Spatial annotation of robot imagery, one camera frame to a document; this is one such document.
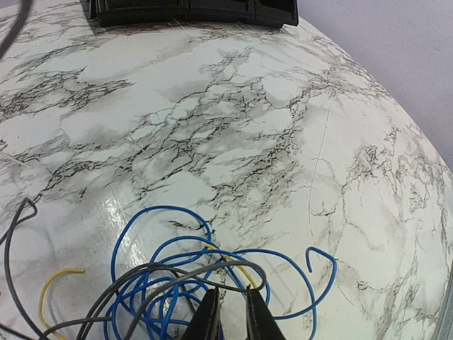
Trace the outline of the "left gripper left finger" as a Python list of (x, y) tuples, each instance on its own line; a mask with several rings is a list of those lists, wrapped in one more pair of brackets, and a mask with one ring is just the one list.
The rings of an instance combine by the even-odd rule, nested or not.
[(220, 328), (219, 289), (209, 289), (180, 339), (218, 340)]

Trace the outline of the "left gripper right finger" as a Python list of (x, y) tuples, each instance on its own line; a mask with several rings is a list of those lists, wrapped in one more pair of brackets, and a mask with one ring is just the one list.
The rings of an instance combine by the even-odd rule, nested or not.
[(246, 329), (247, 339), (283, 339), (283, 333), (271, 315), (270, 310), (257, 288), (247, 287)]

